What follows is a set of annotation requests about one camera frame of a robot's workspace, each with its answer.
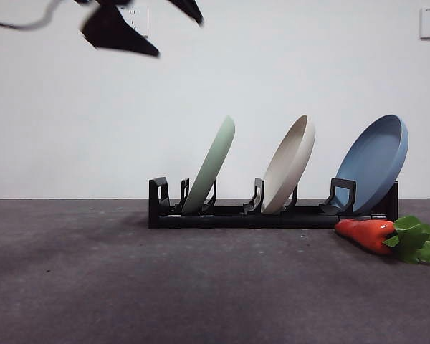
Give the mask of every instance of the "dish drying rack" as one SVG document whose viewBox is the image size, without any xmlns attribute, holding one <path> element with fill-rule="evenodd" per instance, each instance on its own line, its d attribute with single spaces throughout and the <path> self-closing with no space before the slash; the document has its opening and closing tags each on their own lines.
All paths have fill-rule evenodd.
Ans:
<svg viewBox="0 0 430 344">
<path fill-rule="evenodd" d="M 330 195 L 316 206 L 297 206 L 298 187 L 292 193 L 288 205 L 274 215 L 261 213 L 264 181 L 256 178 L 254 195 L 249 203 L 239 206 L 217 206 L 216 180 L 212 197 L 194 214 L 182 214 L 181 210 L 189 193 L 189 178 L 181 181 L 180 201 L 171 206 L 166 177 L 149 181 L 148 228 L 333 228 L 341 219 L 398 219 L 398 181 L 384 198 L 368 213 L 353 212 L 356 182 L 332 178 Z M 348 202 L 344 206 L 333 206 L 336 188 L 348 190 Z"/>
</svg>

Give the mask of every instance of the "toy carrot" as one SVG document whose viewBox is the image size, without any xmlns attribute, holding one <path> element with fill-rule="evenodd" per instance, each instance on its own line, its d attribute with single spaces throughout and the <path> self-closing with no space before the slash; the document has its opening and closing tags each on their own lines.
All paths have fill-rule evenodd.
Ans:
<svg viewBox="0 0 430 344">
<path fill-rule="evenodd" d="M 335 230 L 377 254 L 393 254 L 407 263 L 430 262 L 430 226 L 414 216 L 395 222 L 343 219 Z"/>
</svg>

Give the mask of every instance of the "black cable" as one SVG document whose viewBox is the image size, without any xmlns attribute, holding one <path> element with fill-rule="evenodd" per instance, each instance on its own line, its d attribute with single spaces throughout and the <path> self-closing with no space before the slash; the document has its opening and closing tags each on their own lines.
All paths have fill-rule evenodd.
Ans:
<svg viewBox="0 0 430 344">
<path fill-rule="evenodd" d="M 51 22 L 52 19 L 52 13 L 57 8 L 57 6 L 62 2 L 63 0 L 52 0 L 46 7 L 46 10 L 44 11 L 43 18 L 25 25 L 15 25 L 15 24 L 7 24 L 0 22 L 0 27 L 4 27 L 7 29 L 14 29 L 14 30 L 35 30 L 40 29 L 42 27 L 45 27 Z"/>
</svg>

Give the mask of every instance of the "orange carrot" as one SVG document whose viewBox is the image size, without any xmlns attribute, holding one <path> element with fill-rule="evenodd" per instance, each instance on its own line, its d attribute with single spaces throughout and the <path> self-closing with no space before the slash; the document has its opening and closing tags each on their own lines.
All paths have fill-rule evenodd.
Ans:
<svg viewBox="0 0 430 344">
<path fill-rule="evenodd" d="M 388 246 L 383 243 L 389 234 L 395 232 L 393 222 L 391 221 L 343 219 L 335 225 L 335 229 L 340 235 L 355 240 L 372 252 L 377 254 L 392 254 Z"/>
</svg>

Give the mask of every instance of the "green leaves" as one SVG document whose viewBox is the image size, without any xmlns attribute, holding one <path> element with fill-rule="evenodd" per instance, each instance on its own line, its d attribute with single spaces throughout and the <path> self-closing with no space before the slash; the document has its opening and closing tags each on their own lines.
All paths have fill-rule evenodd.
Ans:
<svg viewBox="0 0 430 344">
<path fill-rule="evenodd" d="M 388 247 L 395 247 L 399 242 L 400 239 L 398 238 L 398 235 L 395 235 L 390 239 L 385 240 L 383 244 L 387 245 Z"/>
<path fill-rule="evenodd" d="M 405 216 L 395 221 L 395 236 L 383 243 L 392 248 L 402 261 L 412 264 L 430 262 L 430 226 L 415 216 Z"/>
</svg>

